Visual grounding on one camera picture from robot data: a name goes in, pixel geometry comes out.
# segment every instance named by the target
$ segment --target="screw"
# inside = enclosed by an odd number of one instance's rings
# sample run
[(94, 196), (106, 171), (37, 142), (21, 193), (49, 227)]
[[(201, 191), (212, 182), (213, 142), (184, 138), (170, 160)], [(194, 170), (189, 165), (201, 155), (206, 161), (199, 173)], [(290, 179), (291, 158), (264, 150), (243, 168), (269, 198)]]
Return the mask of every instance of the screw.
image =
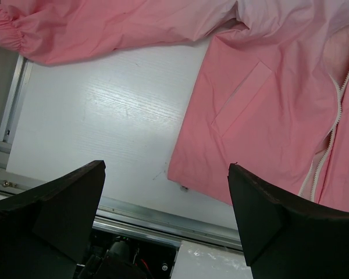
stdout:
[(13, 188), (17, 188), (17, 184), (15, 183), (11, 183), (9, 182), (8, 180), (4, 180), (3, 183), (2, 183), (2, 186), (3, 187), (13, 187)]
[(10, 186), (10, 182), (7, 180), (4, 180), (4, 182), (2, 183), (3, 187), (9, 187)]

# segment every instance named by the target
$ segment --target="red wire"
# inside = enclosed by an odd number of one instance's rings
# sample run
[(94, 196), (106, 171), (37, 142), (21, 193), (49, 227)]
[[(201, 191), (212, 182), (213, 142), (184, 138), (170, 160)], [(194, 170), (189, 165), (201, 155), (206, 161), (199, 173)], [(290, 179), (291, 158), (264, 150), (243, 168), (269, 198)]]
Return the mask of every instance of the red wire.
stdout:
[(142, 263), (145, 265), (145, 267), (147, 268), (147, 270), (150, 271), (150, 269), (149, 269), (147, 263), (146, 263), (144, 260), (142, 260), (142, 259), (141, 259), (141, 261), (142, 261)]

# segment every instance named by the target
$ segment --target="bolt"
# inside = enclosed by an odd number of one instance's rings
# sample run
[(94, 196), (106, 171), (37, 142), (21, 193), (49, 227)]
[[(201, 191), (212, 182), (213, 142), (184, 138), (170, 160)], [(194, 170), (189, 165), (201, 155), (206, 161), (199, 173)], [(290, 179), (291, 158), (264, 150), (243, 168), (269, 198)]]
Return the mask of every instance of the bolt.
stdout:
[(168, 265), (167, 265), (166, 263), (164, 263), (164, 264), (162, 265), (162, 270), (163, 270), (163, 271), (167, 271), (167, 270), (168, 270)]
[(15, 183), (11, 183), (9, 182), (8, 180), (4, 180), (3, 183), (2, 183), (2, 186), (3, 187), (13, 187), (13, 188), (17, 188), (17, 184)]

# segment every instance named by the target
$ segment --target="elastic cuff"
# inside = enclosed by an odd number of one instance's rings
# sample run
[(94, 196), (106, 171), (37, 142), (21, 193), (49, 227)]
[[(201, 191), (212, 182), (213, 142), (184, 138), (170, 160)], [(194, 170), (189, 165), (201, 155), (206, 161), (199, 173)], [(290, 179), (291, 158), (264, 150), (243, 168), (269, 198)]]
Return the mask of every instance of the elastic cuff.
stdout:
[(22, 36), (13, 26), (13, 21), (4, 7), (0, 4), (0, 46), (11, 51), (20, 51)]

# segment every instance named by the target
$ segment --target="jacket sleeve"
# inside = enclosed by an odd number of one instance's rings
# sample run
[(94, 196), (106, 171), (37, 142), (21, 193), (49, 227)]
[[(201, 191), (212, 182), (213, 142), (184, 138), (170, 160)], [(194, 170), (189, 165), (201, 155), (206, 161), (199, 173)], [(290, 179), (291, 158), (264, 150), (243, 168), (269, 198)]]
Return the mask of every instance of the jacket sleeve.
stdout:
[(2, 0), (0, 45), (45, 64), (195, 41), (235, 18), (236, 0)]

